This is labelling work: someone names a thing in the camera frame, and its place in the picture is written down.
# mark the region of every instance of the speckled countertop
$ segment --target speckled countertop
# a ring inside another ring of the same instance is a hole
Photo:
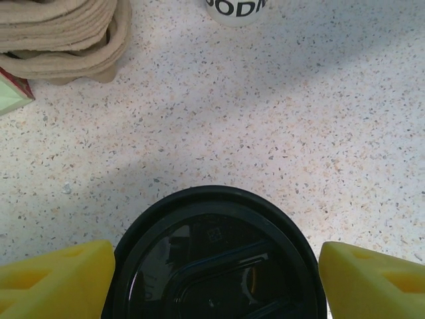
[[[344,241],[424,263],[425,2],[340,2],[229,29],[198,0],[133,1],[113,83],[34,82],[37,101],[0,118],[0,264],[116,244],[204,184],[275,203],[316,253]]]

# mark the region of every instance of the black plastic lid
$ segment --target black plastic lid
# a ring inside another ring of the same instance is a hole
[[[327,317],[301,231],[241,189],[194,187],[162,199],[135,220],[115,255],[103,319]]]

